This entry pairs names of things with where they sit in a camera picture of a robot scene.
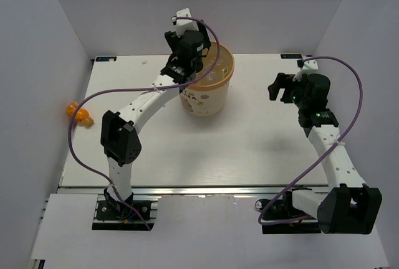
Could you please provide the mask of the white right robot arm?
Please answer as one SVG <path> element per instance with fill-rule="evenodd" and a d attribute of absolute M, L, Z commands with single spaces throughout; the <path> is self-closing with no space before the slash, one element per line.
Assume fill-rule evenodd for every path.
<path fill-rule="evenodd" d="M 282 101 L 293 103 L 299 109 L 299 124 L 323 157 L 329 193 L 316 194 L 309 189 L 294 189 L 291 197 L 281 203 L 282 213 L 291 219 L 301 213 L 312 216 L 325 234 L 371 233 L 382 194 L 368 187 L 353 165 L 344 144 L 339 140 L 339 123 L 327 108 L 330 80 L 313 73 L 285 79 Z"/>

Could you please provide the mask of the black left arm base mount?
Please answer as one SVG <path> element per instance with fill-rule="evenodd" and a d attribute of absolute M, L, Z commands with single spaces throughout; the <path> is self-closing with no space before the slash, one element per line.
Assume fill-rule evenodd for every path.
<path fill-rule="evenodd" d="M 133 207 L 143 217 L 150 229 L 147 229 L 143 221 L 137 216 L 137 213 L 131 209 L 118 213 L 105 199 L 98 200 L 92 230 L 109 231 L 150 231 L 157 215 L 157 201 L 133 201 Z"/>

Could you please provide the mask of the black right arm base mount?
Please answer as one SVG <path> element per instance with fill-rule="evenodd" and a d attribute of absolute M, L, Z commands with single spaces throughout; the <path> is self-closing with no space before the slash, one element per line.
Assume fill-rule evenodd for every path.
<path fill-rule="evenodd" d="M 262 216 L 263 222 L 291 220 L 306 214 L 292 206 L 292 191 L 287 191 L 278 198 Z M 297 220 L 285 224 L 263 225 L 263 235 L 320 234 L 320 228 L 314 218 Z"/>

